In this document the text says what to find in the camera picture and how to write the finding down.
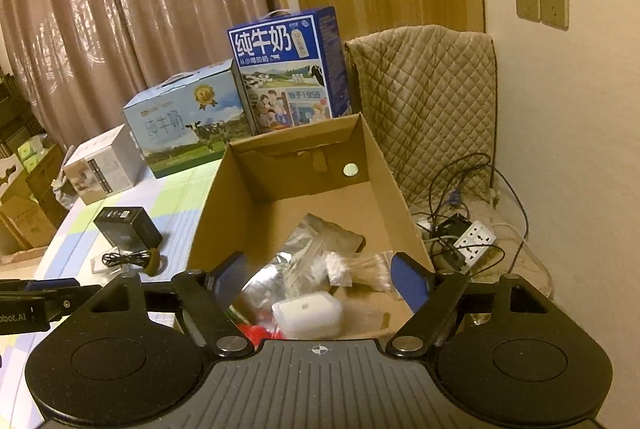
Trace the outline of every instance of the quilted cover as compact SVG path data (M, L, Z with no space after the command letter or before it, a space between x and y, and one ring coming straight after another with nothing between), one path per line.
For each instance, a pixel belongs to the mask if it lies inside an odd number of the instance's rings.
M429 185L450 161L475 151L493 158L497 83L489 35L402 27L348 41L346 52L362 112L409 205L428 206ZM464 166L445 171L434 194ZM476 172L465 190L485 195L489 185L490 172Z

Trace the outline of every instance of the plastic bag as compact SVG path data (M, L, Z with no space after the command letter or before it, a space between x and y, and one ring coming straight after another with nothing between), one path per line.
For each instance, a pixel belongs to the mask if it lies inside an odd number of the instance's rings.
M394 290L390 261L393 252L373 255L325 251L327 276L332 286L367 285L376 292Z
M242 288L235 308L249 322L273 332L275 303L330 287L324 251L355 252L363 241L361 235L307 214L275 257Z

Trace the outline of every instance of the blue milk box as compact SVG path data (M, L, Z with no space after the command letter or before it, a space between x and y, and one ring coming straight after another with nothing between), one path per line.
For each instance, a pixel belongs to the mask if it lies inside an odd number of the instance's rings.
M179 73L124 107L136 142L156 177L222 158L226 144L256 133L231 59Z
M351 112L332 6L231 28L228 35L259 132Z

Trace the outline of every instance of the table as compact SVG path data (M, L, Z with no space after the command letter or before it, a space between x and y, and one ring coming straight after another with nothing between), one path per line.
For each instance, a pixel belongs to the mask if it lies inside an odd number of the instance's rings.
M76 277L80 284L105 284L91 273L90 260L110 248L93 223L103 206L144 206L163 236L160 252L167 265L155 277L143 281L168 281L186 269L191 242L220 160L156 180L146 170L136 187L91 205L75 203L42 258L34 279ZM150 314L163 324L173 314ZM27 356L47 333L0 337L0 429L34 429L42 423L24 381Z

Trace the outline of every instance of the open cardboard box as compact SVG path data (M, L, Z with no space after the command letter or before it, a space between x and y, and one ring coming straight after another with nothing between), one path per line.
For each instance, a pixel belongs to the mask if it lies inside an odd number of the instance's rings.
M37 201L32 192L18 157L0 159L0 215L9 221L7 226L23 249L46 247L67 213L50 182Z
M348 164L357 166L357 174L345 174ZM353 173L353 166L348 169ZM433 269L362 115L232 142L207 197L189 266L209 270L240 251L254 273L273 258L308 212L363 235L363 255L406 252ZM411 316L407 304L389 294L342 293L356 295L385 314L380 327L359 333L347 329L345 337L394 333Z

